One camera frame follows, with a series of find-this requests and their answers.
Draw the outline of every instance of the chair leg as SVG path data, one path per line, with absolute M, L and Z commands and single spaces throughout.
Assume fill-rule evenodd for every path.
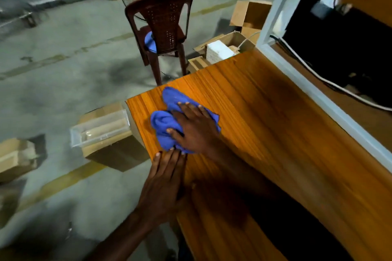
M 156 54 L 149 53 L 149 61 L 150 61 L 151 69 L 153 70 L 153 75 L 156 81 L 156 85 L 160 86 L 162 85 L 162 79 L 161 79 L 161 71 L 159 69 L 158 56 Z
M 182 75 L 187 75 L 187 61 L 185 60 L 185 51 L 182 44 L 178 44 L 179 63 L 181 65 Z

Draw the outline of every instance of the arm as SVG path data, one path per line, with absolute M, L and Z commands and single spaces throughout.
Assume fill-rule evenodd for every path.
M 214 121 L 201 106 L 179 104 L 184 114 L 173 111 L 174 117 L 184 130 L 184 136 L 173 129 L 168 132 L 184 148 L 201 153 L 224 169 L 234 185 L 247 193 L 269 199 L 280 198 L 285 193 L 254 169 L 221 140 Z
M 175 213 L 186 156 L 174 149 L 161 156 L 157 153 L 152 160 L 135 210 L 86 261 L 125 261 L 152 229 Z

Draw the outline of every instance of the left hand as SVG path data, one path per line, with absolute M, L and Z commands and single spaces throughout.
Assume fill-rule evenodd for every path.
M 167 222 L 170 215 L 176 212 L 185 160 L 185 153 L 174 149 L 164 155 L 157 153 L 152 160 L 150 174 L 135 209 L 151 228 Z

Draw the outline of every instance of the wooden tabletop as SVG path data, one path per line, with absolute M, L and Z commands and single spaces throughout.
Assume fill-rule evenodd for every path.
M 150 157 L 161 148 L 149 117 L 166 109 L 165 86 L 127 100 Z M 259 51 L 167 86 L 219 114 L 236 153 L 315 215 L 355 260 L 392 260 L 392 175 Z M 192 202 L 178 221 L 197 261 L 285 260 L 212 161 L 189 155 L 185 184 L 192 181 Z

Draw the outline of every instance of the plastic chair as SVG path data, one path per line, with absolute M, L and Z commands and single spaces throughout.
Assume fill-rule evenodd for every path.
M 125 8 L 125 15 L 130 23 L 140 55 L 144 65 L 151 65 L 157 85 L 162 85 L 159 70 L 158 56 L 175 52 L 179 57 L 181 71 L 187 74 L 184 46 L 182 45 L 188 35 L 190 7 L 193 0 L 136 0 Z M 179 26 L 179 17 L 184 4 L 188 5 L 187 27 L 185 34 Z M 139 30 L 135 24 L 135 14 L 140 13 L 147 22 L 147 26 Z M 152 31 L 156 44 L 156 53 L 149 51 L 145 46 L 145 36 Z

